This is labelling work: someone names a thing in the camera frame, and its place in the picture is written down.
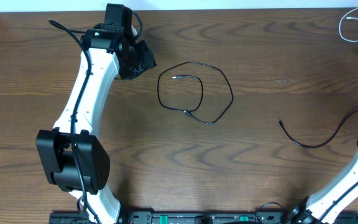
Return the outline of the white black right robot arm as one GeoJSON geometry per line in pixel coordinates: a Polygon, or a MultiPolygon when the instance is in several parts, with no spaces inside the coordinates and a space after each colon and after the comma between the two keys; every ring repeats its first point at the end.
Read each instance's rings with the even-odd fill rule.
{"type": "Polygon", "coordinates": [[[287,216],[285,223],[334,223],[337,216],[358,197],[357,150],[347,166],[320,191],[305,198],[287,216]]]}

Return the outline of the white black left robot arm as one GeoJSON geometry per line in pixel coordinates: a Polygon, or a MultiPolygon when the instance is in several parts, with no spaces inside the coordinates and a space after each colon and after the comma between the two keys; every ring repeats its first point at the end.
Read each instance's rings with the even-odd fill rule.
{"type": "Polygon", "coordinates": [[[110,159],[99,141],[99,125],[115,79],[131,80],[156,61],[136,13],[108,4],[104,21],[84,32],[69,30],[81,48],[81,62],[68,102],[51,130],[35,143],[48,182],[76,198],[75,212],[53,212],[50,223],[117,223],[121,204],[108,186],[110,159]]]}

